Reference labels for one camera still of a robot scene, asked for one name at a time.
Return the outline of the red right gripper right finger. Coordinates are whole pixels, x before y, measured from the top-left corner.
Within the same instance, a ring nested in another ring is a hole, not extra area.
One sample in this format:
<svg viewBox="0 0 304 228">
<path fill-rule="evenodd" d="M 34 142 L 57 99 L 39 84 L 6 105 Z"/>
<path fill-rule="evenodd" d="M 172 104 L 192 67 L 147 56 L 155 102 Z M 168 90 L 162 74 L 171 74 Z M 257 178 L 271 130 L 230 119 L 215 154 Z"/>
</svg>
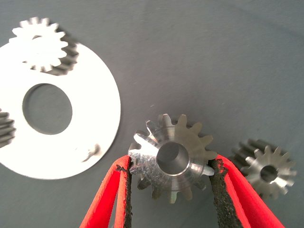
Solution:
<svg viewBox="0 0 304 228">
<path fill-rule="evenodd" d="M 283 228 L 236 166 L 218 155 L 209 161 L 210 182 L 220 228 Z"/>
</svg>

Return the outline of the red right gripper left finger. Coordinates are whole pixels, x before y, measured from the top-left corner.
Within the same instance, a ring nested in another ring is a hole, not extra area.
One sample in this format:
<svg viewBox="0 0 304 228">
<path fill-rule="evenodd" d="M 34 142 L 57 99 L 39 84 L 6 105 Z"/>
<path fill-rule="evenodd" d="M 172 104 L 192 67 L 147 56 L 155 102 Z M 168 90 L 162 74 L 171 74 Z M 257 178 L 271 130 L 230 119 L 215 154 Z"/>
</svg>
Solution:
<svg viewBox="0 0 304 228">
<path fill-rule="evenodd" d="M 115 228 L 132 226 L 131 158 L 125 155 L 117 159 L 105 175 L 80 227 L 106 228 L 109 225 L 114 203 Z"/>
</svg>

